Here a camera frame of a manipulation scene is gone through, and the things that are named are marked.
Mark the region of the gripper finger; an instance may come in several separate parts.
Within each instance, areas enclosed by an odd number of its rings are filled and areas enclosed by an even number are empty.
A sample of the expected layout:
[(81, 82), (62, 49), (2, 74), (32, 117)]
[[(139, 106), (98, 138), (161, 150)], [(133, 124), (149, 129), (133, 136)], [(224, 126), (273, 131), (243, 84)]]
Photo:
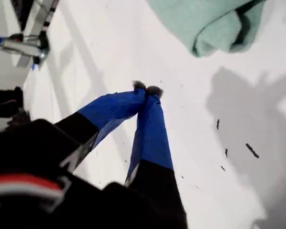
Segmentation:
[(178, 190), (160, 98), (162, 89), (149, 86), (137, 115), (127, 187), (138, 195), (147, 229), (188, 227)]
[(146, 86), (133, 82), (133, 90), (100, 96), (55, 125), (80, 144), (61, 165), (74, 171), (86, 156), (123, 121), (135, 116), (147, 97)]

